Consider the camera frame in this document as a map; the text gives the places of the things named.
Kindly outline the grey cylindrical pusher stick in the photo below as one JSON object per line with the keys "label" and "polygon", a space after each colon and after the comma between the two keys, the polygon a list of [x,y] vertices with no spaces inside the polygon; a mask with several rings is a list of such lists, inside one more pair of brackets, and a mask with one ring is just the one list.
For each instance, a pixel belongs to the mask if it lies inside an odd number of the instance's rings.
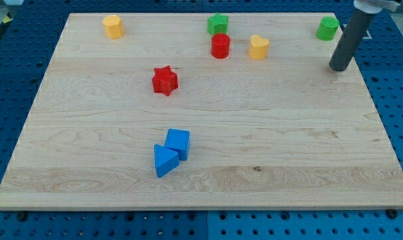
{"label": "grey cylindrical pusher stick", "polygon": [[332,70],[341,72],[348,68],[374,17],[375,14],[354,10],[328,63]]}

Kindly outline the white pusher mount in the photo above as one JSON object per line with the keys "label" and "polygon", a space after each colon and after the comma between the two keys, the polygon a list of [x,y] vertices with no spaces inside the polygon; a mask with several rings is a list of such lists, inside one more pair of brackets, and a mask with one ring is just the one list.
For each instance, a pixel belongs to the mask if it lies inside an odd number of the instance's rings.
{"label": "white pusher mount", "polygon": [[377,14],[383,9],[396,11],[400,6],[400,1],[393,0],[354,0],[355,8],[368,13]]}

